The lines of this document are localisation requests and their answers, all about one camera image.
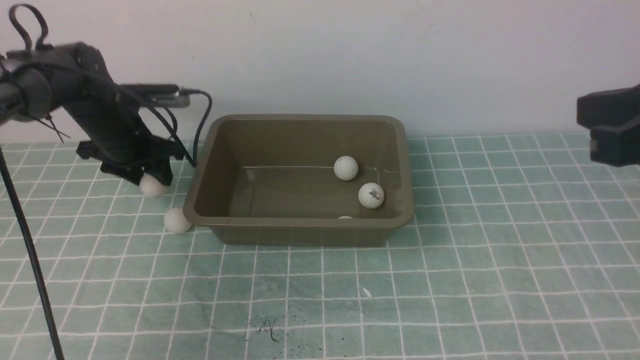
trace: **plastic tray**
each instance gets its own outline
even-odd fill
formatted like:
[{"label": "plastic tray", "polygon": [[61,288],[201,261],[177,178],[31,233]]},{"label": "plastic tray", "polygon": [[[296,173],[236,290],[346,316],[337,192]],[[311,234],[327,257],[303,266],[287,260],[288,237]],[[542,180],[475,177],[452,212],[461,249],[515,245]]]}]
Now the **plastic tray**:
[{"label": "plastic tray", "polygon": [[[360,166],[348,182],[333,173],[343,155]],[[377,209],[358,201],[369,182],[385,191]],[[383,245],[413,216],[404,127],[383,116],[222,117],[205,139],[184,214],[227,244]]]}]

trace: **white ball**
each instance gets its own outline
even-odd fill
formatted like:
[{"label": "white ball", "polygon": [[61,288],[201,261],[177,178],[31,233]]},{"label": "white ball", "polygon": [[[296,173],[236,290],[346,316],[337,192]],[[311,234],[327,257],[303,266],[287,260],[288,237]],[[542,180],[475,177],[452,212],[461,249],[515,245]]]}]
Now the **white ball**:
[{"label": "white ball", "polygon": [[349,181],[358,175],[358,162],[351,156],[341,156],[333,163],[333,173],[338,179]]},{"label": "white ball", "polygon": [[375,209],[385,201],[385,191],[376,183],[367,183],[358,191],[358,200],[365,208]]},{"label": "white ball", "polygon": [[191,228],[191,224],[184,217],[182,208],[171,208],[164,214],[164,227],[174,234],[182,234]]},{"label": "white ball", "polygon": [[166,194],[169,187],[162,185],[153,176],[144,174],[140,179],[140,190],[145,197],[159,197]]}]

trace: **green grid mat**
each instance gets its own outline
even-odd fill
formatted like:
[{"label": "green grid mat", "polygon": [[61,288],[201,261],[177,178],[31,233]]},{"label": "green grid mat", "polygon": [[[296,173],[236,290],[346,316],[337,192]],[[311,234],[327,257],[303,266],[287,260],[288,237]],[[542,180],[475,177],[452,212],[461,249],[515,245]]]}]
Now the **green grid mat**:
[{"label": "green grid mat", "polygon": [[[410,139],[416,216],[378,249],[164,233],[186,162],[144,199],[75,144],[3,151],[68,360],[640,359],[640,168],[588,143]],[[4,188],[0,354],[53,359]]]}]

